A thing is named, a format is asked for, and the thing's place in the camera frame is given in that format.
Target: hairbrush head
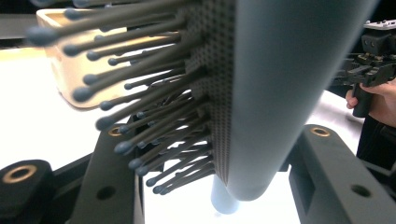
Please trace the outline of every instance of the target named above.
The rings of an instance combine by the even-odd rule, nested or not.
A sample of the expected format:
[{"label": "hairbrush head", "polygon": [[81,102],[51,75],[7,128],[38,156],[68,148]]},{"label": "hairbrush head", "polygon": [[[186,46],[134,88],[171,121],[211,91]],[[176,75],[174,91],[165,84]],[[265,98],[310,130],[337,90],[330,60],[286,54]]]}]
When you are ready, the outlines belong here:
[{"label": "hairbrush head", "polygon": [[[158,144],[129,163],[139,175],[190,151],[193,153],[177,168],[163,174],[186,167],[190,161],[206,161],[203,166],[193,165],[193,173],[182,173],[177,180],[155,187],[156,193],[166,194],[216,174],[233,197],[250,201],[265,192],[287,158],[321,92],[358,36],[360,22],[365,21],[374,4],[369,0],[337,4],[291,0],[147,1],[106,8],[104,13],[92,14],[87,20],[28,37],[38,45],[46,45],[88,29],[125,24],[123,21],[136,25],[125,34],[64,49],[70,55],[89,50],[88,58],[94,61],[105,55],[159,48],[112,59],[112,65],[131,60],[134,63],[97,78],[90,75],[86,78],[89,86],[75,91],[76,100],[85,101],[115,83],[153,74],[153,68],[181,60],[169,68],[172,75],[165,82],[163,75],[145,77],[146,81],[139,85],[149,85],[154,91],[147,91],[138,102],[99,119],[96,127],[102,131],[132,115],[144,121],[138,121],[141,126],[153,123],[115,148],[125,155],[137,150],[137,145]],[[158,15],[167,17],[154,20]],[[47,35],[50,38],[37,41]],[[145,35],[163,38],[140,46],[95,49]],[[183,93],[187,90],[191,91],[188,97]],[[106,102],[104,107],[110,108],[113,103]],[[188,126],[185,133],[178,133],[184,125]],[[122,133],[134,128],[137,126],[125,127]],[[201,141],[205,141],[204,147],[191,149]],[[183,144],[168,148],[175,142]],[[153,187],[162,178],[159,175],[147,184]]]}]

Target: human hand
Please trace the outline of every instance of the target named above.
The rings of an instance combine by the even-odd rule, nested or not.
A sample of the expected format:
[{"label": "human hand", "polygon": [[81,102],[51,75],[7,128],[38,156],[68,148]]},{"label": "human hand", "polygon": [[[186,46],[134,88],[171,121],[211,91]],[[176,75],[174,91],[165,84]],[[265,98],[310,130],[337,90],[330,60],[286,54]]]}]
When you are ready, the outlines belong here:
[{"label": "human hand", "polygon": [[[376,86],[363,87],[364,91],[374,94],[369,115],[391,127],[396,127],[396,80]],[[346,107],[353,109],[358,104],[358,99],[352,97],[352,91],[346,93]]]}]

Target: person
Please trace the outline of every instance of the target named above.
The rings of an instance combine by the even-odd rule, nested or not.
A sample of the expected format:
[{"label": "person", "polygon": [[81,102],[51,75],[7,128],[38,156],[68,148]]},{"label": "person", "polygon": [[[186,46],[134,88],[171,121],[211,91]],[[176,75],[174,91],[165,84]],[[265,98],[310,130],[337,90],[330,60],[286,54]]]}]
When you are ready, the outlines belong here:
[{"label": "person", "polygon": [[[363,87],[374,94],[369,116],[365,119],[357,157],[391,170],[396,162],[396,79],[375,87]],[[358,99],[346,93],[346,107],[353,109]]]}]

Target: black handle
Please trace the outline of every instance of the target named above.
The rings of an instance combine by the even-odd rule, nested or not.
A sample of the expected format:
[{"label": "black handle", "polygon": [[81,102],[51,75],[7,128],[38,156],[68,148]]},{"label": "black handle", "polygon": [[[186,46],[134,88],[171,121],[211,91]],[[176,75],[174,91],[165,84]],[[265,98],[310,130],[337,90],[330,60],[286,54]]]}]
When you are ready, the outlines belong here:
[{"label": "black handle", "polygon": [[353,109],[353,116],[356,118],[366,118],[369,115],[373,94],[361,89],[359,83],[353,85],[352,96],[358,98],[358,104]]}]

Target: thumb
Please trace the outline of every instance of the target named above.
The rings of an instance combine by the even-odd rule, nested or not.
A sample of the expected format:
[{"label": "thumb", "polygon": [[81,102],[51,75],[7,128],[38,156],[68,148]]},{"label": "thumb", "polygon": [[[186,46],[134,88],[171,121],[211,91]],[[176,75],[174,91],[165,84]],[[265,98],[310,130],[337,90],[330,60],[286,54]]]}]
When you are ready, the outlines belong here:
[{"label": "thumb", "polygon": [[361,89],[373,94],[378,94],[378,95],[394,95],[396,94],[396,86],[390,85],[388,83],[381,84],[379,86],[374,86],[374,87],[363,87],[361,85]]}]

